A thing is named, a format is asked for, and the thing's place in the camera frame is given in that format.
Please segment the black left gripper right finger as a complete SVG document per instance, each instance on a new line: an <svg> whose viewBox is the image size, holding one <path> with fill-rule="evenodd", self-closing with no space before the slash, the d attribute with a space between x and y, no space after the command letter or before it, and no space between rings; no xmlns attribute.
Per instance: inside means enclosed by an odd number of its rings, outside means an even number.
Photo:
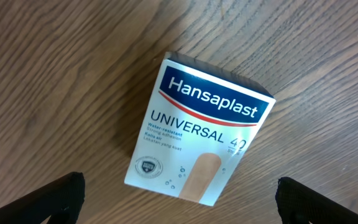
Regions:
<svg viewBox="0 0 358 224"><path fill-rule="evenodd" d="M358 223L358 214L289 177L278 180L275 200L283 224Z"/></svg>

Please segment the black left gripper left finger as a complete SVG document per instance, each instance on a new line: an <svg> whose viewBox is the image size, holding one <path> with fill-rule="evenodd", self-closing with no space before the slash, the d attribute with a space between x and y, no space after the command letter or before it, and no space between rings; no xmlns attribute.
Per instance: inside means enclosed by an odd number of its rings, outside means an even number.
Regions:
<svg viewBox="0 0 358 224"><path fill-rule="evenodd" d="M75 224L84 201L84 175L71 172L1 207L0 223Z"/></svg>

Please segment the white Hansaplast plaster box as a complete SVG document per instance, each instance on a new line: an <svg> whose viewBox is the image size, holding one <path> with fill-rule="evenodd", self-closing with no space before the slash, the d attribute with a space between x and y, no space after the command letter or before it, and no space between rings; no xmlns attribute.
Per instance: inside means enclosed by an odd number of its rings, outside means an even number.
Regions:
<svg viewBox="0 0 358 224"><path fill-rule="evenodd" d="M274 104L249 78L166 53L124 182L213 206Z"/></svg>

